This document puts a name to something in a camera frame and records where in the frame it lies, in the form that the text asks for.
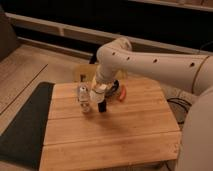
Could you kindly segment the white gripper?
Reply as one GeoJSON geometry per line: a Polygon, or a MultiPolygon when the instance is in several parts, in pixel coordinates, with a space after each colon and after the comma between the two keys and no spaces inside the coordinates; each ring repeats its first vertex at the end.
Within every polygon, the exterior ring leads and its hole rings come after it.
{"type": "Polygon", "coordinates": [[[111,87],[112,87],[111,83],[109,84],[98,83],[96,81],[96,77],[93,77],[92,79],[91,89],[97,94],[106,93],[111,87]]]}

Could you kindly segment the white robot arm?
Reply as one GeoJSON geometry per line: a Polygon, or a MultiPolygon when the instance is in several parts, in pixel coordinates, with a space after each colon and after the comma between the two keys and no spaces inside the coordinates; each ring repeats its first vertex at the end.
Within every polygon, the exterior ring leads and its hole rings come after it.
{"type": "Polygon", "coordinates": [[[213,55],[135,52],[120,37],[99,47],[96,57],[97,83],[111,83],[125,70],[194,95],[174,171],[213,171],[213,55]]]}

